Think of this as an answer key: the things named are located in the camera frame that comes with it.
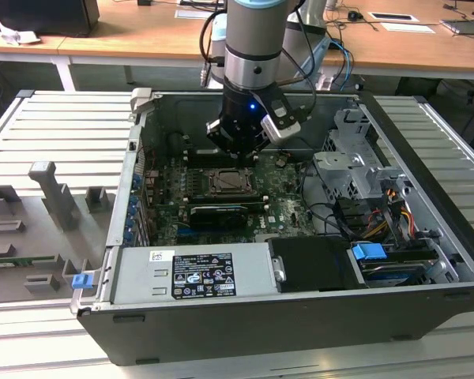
white paper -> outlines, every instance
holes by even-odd
[[[175,250],[152,250],[149,252],[150,262],[172,261]]]
[[[435,33],[432,29],[424,25],[392,24],[389,22],[382,22],[381,26],[389,32]]]
[[[197,11],[197,10],[176,10],[175,18],[187,18],[191,20],[207,20],[212,12]]]
[[[25,44],[25,43],[40,42],[39,37],[37,37],[37,35],[34,32],[32,31],[18,32],[17,30],[7,28],[1,22],[0,22],[0,36],[9,45],[14,45],[14,46],[19,46],[20,44]]]

table leg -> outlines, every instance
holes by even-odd
[[[321,75],[316,83],[316,89],[318,91],[329,91],[332,87],[333,78],[337,75],[339,67],[335,66],[322,66]]]
[[[125,69],[125,78],[126,78],[126,83],[127,84],[134,84],[134,73],[132,73],[132,67],[131,66],[123,66],[123,69]]]
[[[72,73],[70,72],[70,59],[69,57],[58,56],[51,59],[53,64],[56,65],[58,75],[62,81],[63,89],[65,91],[78,91],[79,85],[75,81]]]

paper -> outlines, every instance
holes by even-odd
[[[188,18],[195,20],[207,20],[212,12],[198,12],[197,10],[176,10],[175,18]]]
[[[9,45],[19,46],[25,43],[40,42],[40,38],[34,32],[18,32],[11,28],[7,28],[0,22],[0,36]]]
[[[435,33],[432,29],[424,25],[382,22],[381,26],[389,32]]]

yellow wire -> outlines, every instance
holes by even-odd
[[[411,227],[411,216],[407,213],[407,212],[401,212],[402,215],[404,215],[407,219],[408,219],[408,232],[410,235],[411,234],[411,230],[412,230],[412,227]]]
[[[386,221],[383,221],[382,223],[380,223],[375,229],[373,229],[372,231],[369,231],[366,235],[364,235],[363,237],[364,238],[369,238],[369,237],[372,237],[373,235],[375,235],[376,233],[378,233],[379,231],[381,231],[382,229],[384,229],[386,226],[388,225],[388,223]]]

wooden desk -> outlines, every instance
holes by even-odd
[[[356,6],[367,21],[374,20],[367,12],[406,13],[416,17],[416,24],[438,24],[442,19],[461,19],[460,14],[443,9],[443,0],[345,0],[348,7]],[[474,3],[458,2],[458,8],[469,18]],[[347,21],[348,10],[339,13],[325,12],[325,19]],[[474,39],[453,36],[443,25],[429,26],[435,34],[388,32],[380,24],[347,24],[342,31],[344,45],[355,56],[354,73],[393,74],[400,70],[401,76],[463,77],[474,76]],[[333,38],[339,38],[334,26],[329,26]],[[323,61],[324,66],[340,65],[340,53],[330,51]]]
[[[42,36],[41,43],[29,45],[12,46],[8,45],[0,38],[0,53],[18,53],[18,54],[57,54],[58,47],[65,39],[63,36]]]
[[[100,19],[89,38],[66,38],[59,54],[201,61],[203,20],[175,18],[172,4],[137,6],[135,0],[99,0]]]
[[[99,0],[100,22],[89,38],[42,37],[42,44],[11,47],[0,40],[0,60],[51,62],[65,90],[77,89],[70,72],[72,64],[130,66],[201,67],[198,36],[203,21],[176,19],[171,4],[137,6],[135,0]],[[368,21],[368,11],[409,13],[420,23],[438,24],[441,19],[461,19],[443,9],[450,0],[344,0],[357,6]],[[460,11],[474,11],[474,3],[458,2]],[[327,12],[325,19],[347,20],[347,9]],[[388,32],[380,24],[348,24],[343,30],[345,46],[355,56],[353,73],[410,77],[474,79],[474,39],[456,36],[442,25],[430,26],[435,34]],[[334,38],[338,31],[329,26]],[[323,62],[326,73],[342,63],[339,51],[329,51]]]

